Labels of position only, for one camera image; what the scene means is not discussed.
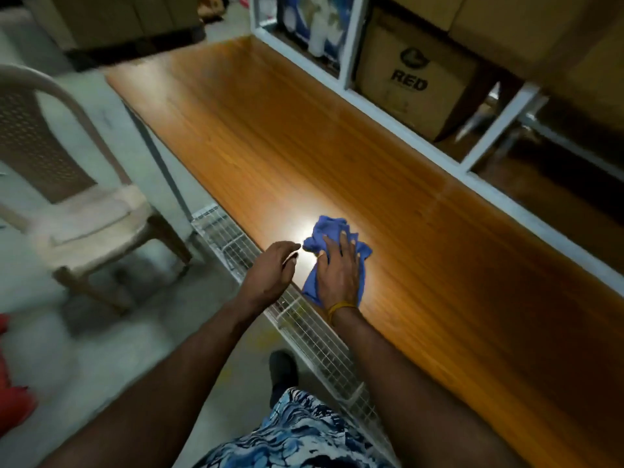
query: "beige plastic chair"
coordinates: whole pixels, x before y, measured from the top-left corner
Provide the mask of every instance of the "beige plastic chair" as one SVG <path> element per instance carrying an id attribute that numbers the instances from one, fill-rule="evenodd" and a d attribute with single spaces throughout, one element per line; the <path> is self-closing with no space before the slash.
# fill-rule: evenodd
<path id="1" fill-rule="evenodd" d="M 119 188 L 102 188 L 72 159 L 50 131 L 37 90 L 71 110 L 117 173 Z M 184 242 L 132 183 L 78 102 L 51 77 L 0 65 L 0 161 L 50 202 L 28 217 L 0 203 L 0 218 L 28 236 L 54 279 L 69 289 L 123 313 L 124 306 L 89 284 L 91 273 L 154 238 L 185 265 L 190 262 Z"/>

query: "concrete floor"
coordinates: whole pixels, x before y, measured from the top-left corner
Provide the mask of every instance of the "concrete floor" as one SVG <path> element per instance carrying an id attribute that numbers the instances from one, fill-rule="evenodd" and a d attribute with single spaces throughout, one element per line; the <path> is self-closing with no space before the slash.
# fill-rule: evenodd
<path id="1" fill-rule="evenodd" d="M 204 42 L 248 32 L 247 10 L 232 4 L 223 22 L 207 26 Z M 23 10 L 0 13 L 0 62 L 53 75 L 87 110 L 150 202 L 180 236 L 190 235 L 190 225 L 101 71 L 72 72 Z M 77 162 L 99 183 L 116 185 L 113 171 L 69 112 L 54 99 L 41 97 L 40 102 L 52 131 Z M 191 210 L 213 203 L 168 149 L 157 144 Z M 28 212 L 44 204 L 2 163 L 0 172 L 7 173 L 0 177 L 0 196 L 8 205 Z M 195 264 L 180 281 L 180 263 L 157 242 L 98 272 L 94 283 L 133 303 L 132 312 L 118 318 L 86 297 L 69 296 L 17 231 L 0 231 L 0 312 L 12 314 L 0 346 L 14 384 L 29 385 L 40 401 L 24 424 L 0 439 L 0 467 L 35 466 L 236 293 L 237 283 L 221 263 L 209 251 L 195 252 Z M 117 269 L 128 275 L 122 288 L 111 277 Z M 217 444 L 260 424 L 268 414 L 268 356 L 286 346 L 266 318 L 254 323 L 228 360 L 176 467 L 190 467 Z M 302 380 L 303 387 L 328 397 L 310 373 Z"/>

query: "forearm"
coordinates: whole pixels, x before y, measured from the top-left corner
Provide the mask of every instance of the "forearm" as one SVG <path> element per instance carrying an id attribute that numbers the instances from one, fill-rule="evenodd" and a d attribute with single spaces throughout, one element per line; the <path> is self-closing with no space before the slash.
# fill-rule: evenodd
<path id="1" fill-rule="evenodd" d="M 355 356 L 404 466 L 523 466 L 470 408 L 378 333 L 359 312 L 340 309 L 336 330 Z"/>
<path id="2" fill-rule="evenodd" d="M 42 468 L 168 468 L 257 312 L 227 303 L 173 353 L 48 457 Z"/>

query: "wire mesh rack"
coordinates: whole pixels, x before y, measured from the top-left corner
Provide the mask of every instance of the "wire mesh rack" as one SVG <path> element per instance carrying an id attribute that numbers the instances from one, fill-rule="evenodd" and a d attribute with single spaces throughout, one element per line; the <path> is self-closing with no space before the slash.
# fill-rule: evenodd
<path id="1" fill-rule="evenodd" d="M 193 214 L 191 225 L 241 283 L 261 253 L 254 242 L 219 205 Z M 347 346 L 299 290 L 289 286 L 265 315 L 338 401 L 345 415 L 359 425 L 387 460 L 397 465 L 370 393 L 357 377 Z"/>

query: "chair leg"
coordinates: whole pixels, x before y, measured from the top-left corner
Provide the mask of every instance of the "chair leg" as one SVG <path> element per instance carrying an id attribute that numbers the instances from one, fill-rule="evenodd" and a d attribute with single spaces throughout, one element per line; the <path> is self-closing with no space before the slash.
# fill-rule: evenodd
<path id="1" fill-rule="evenodd" d="M 87 278 L 77 278 L 66 267 L 58 268 L 55 272 L 52 273 L 52 277 L 54 277 L 54 279 L 59 284 L 67 287 L 68 289 L 74 292 L 86 294 L 92 299 L 95 299 L 97 301 L 100 301 L 106 305 L 113 307 L 115 312 L 117 312 L 120 315 L 124 314 L 128 310 L 128 307 L 119 304 L 113 299 L 110 299 L 103 292 L 100 292 L 97 289 L 95 289 L 89 283 Z"/>
<path id="2" fill-rule="evenodd" d="M 186 243 L 182 241 L 182 238 L 178 236 L 169 222 L 160 215 L 152 215 L 147 219 L 147 223 L 152 227 L 152 233 L 154 238 L 160 240 L 166 247 L 171 250 L 182 262 L 188 266 L 193 258 L 191 251 L 187 247 Z"/>

